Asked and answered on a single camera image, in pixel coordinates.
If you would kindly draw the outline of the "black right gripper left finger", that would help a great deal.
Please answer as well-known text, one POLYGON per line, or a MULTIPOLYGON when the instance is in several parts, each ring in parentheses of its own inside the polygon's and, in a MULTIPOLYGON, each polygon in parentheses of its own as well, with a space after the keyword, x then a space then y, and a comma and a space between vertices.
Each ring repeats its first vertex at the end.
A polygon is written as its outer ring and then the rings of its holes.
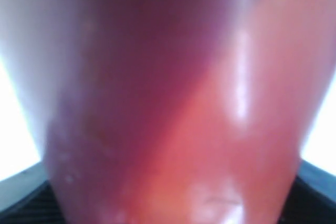
POLYGON ((1 223, 64 223, 42 163, 1 181, 1 223))

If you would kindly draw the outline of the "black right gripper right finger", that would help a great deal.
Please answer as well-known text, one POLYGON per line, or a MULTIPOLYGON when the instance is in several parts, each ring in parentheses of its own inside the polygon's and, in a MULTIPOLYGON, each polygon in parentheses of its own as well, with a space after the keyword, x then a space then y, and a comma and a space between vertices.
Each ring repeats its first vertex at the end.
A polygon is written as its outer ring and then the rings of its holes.
POLYGON ((282 223, 335 223, 335 176, 302 161, 282 210, 282 223))

